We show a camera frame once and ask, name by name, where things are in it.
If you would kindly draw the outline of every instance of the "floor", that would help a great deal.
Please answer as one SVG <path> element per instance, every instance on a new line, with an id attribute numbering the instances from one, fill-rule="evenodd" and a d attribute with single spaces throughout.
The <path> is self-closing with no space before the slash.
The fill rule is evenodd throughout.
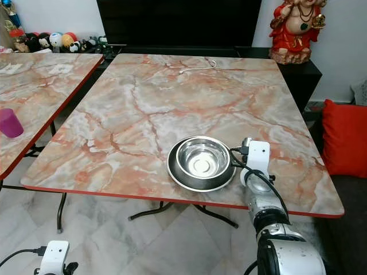
<path id="1" fill-rule="evenodd" d="M 67 112 L 56 120 L 56 127 Z M 37 145 L 47 143 L 50 134 Z M 25 158 L 4 184 L 19 185 L 33 158 Z M 3 189 L 0 192 L 0 260 L 14 251 L 37 248 L 50 240 L 67 240 L 66 263 L 76 261 L 75 275 L 243 274 L 256 259 L 255 231 L 246 210 L 208 207 L 240 227 L 207 216 L 193 206 L 175 204 L 167 211 L 128 221 L 158 202 L 68 194 L 64 232 L 56 232 L 60 194 Z M 291 216 L 305 238 L 324 254 L 312 218 Z M 0 275 L 33 274 L 42 258 L 22 253 L 4 264 Z"/>

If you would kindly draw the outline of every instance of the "stainless steel bowl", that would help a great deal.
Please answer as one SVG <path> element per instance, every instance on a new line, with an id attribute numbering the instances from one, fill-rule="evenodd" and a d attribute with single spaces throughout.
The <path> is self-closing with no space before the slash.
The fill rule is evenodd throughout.
<path id="1" fill-rule="evenodd" d="M 226 186 L 236 173 L 228 148 L 219 140 L 193 136 L 179 141 L 169 152 L 167 169 L 182 187 L 209 192 Z"/>

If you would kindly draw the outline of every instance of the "marble-patterned table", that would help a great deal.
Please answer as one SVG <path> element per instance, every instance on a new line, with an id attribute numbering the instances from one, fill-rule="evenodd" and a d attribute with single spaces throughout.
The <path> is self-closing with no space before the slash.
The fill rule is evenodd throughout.
<path id="1" fill-rule="evenodd" d="M 101 54 L 0 54 L 0 109 L 11 108 L 24 132 L 0 133 L 0 180 L 6 178 L 100 64 Z"/>
<path id="2" fill-rule="evenodd" d="M 217 62 L 217 68 L 202 68 Z M 177 141 L 207 135 L 230 147 L 271 144 L 270 173 L 292 214 L 340 217 L 343 205 L 272 60 L 120 54 L 29 168 L 30 189 L 246 209 L 238 174 L 197 193 L 173 182 Z"/>

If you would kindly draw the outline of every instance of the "red figurine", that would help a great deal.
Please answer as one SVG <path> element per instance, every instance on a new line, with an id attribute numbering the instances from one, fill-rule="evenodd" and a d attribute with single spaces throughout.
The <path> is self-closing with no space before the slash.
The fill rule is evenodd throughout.
<path id="1" fill-rule="evenodd" d="M 325 26 L 321 7 L 327 0 L 285 0 L 274 11 L 270 27 L 273 47 L 270 57 L 280 64 L 301 64 L 311 56 L 310 41 Z"/>

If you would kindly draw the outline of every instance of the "white cable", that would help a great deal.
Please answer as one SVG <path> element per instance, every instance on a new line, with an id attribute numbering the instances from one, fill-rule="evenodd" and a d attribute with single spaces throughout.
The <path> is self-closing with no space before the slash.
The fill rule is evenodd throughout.
<path id="1" fill-rule="evenodd" d="M 188 70 L 207 70 L 207 69 L 214 69 L 217 67 L 217 62 L 215 62 L 214 60 L 211 60 L 211 63 L 214 63 L 214 66 L 211 67 L 207 67 L 207 68 L 189 68 L 189 69 L 184 69 L 178 72 L 178 74 L 183 74 L 184 72 L 187 72 Z"/>

